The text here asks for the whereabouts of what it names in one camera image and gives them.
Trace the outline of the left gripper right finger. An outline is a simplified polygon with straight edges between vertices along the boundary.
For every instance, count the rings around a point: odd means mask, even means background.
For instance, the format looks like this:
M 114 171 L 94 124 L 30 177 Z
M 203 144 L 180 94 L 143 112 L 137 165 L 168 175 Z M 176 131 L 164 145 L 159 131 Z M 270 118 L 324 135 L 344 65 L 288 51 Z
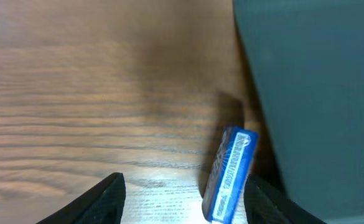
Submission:
M 246 180 L 243 199 L 248 224 L 325 224 L 252 174 Z

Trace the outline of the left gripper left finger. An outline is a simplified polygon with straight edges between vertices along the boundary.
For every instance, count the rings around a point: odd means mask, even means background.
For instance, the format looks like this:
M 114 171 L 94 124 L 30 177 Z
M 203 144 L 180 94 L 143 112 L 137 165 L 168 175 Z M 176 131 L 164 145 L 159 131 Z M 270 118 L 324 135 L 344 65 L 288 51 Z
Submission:
M 124 175 L 114 172 L 37 224 L 120 224 L 125 200 Z

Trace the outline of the blue Eclipse mint tin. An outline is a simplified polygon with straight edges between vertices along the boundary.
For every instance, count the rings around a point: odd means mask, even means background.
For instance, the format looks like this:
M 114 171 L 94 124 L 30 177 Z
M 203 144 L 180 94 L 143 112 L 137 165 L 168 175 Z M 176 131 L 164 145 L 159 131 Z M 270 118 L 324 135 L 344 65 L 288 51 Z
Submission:
M 232 222 L 257 142 L 258 133 L 238 126 L 224 128 L 203 196 L 208 222 Z

